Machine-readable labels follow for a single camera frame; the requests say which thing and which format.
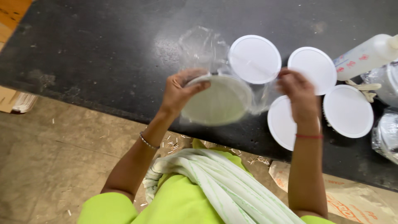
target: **black tabletop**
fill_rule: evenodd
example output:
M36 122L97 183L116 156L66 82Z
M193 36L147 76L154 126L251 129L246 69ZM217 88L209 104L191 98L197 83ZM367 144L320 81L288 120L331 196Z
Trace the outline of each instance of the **black tabletop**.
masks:
M200 25L228 44L260 35L283 60L316 47L332 59L370 37L398 34L397 0L40 0L0 54L0 85L149 123L166 77L179 69L177 41ZM373 104L375 120L383 106ZM324 173L398 191L397 166L371 149L370 134L349 139L324 126ZM170 130L291 160L267 113L222 127L173 123Z

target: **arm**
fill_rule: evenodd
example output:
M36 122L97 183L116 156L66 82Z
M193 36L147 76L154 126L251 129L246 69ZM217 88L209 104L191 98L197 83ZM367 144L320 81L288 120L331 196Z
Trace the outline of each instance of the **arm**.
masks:
M320 108L314 87L300 73L284 69L278 84L291 100L297 134L319 136ZM288 186L289 208L299 217L313 215L328 218L322 177L322 139L297 137Z
M142 137L150 145L159 146L167 129L178 117L186 102L210 86L209 82L202 82L184 88L188 81L206 73L203 69L188 69L167 78L162 105L142 133ZM122 193L133 202L155 153L156 150L148 147L139 138L116 164L101 193Z

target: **silver bracelet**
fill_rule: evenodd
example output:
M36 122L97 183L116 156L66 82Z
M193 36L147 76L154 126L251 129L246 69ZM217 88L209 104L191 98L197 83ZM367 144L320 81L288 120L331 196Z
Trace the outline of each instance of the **silver bracelet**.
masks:
M141 140L142 140L147 146L149 146L151 149L154 149L154 150L160 149L160 146L155 147L155 146L150 145L147 141L145 141L145 139L142 137L142 132L140 132L140 138L141 138Z

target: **red thread bracelet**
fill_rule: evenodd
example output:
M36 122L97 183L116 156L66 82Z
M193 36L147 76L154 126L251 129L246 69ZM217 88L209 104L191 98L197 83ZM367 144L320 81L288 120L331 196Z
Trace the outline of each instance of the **red thread bracelet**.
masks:
M305 135L298 135L298 134L296 134L296 137L298 137L298 138L322 139L322 138L323 138L323 135L318 135L318 136L305 136Z

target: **white scarf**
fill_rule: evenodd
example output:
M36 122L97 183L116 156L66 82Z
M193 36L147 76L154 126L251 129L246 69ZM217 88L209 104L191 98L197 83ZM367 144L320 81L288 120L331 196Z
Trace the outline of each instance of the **white scarf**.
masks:
M226 224L305 224L246 171L211 150L183 149L156 159L142 181L148 203L164 173L183 174L198 184Z

